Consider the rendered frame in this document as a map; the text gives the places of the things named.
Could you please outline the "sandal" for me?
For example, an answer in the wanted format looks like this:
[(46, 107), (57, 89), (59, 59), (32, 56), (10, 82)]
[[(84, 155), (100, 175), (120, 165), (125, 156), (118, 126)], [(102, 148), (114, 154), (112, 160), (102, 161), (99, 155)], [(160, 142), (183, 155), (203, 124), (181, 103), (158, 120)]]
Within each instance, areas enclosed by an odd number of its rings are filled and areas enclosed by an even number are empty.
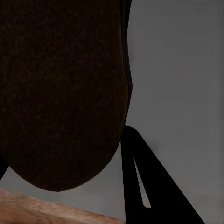
[(83, 185), (119, 146), (133, 83), (132, 0), (0, 0), (0, 153), (47, 191)]

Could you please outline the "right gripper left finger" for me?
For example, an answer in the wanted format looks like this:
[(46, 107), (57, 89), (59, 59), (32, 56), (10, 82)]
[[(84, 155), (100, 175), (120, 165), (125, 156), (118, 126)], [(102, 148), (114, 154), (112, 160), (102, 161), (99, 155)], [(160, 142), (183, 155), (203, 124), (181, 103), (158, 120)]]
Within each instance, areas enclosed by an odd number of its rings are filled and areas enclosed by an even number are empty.
[(2, 179), (2, 177), (8, 167), (9, 167), (9, 165), (7, 164), (7, 162), (4, 159), (4, 157), (2, 156), (2, 154), (0, 153), (0, 180)]

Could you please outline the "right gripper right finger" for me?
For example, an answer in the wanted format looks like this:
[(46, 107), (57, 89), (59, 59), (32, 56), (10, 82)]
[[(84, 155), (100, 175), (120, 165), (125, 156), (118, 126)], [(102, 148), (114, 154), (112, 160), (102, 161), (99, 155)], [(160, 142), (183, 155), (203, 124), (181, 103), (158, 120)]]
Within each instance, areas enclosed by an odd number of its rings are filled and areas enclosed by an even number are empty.
[[(126, 224), (205, 224), (138, 131), (120, 139)], [(143, 205), (137, 165), (151, 208)]]

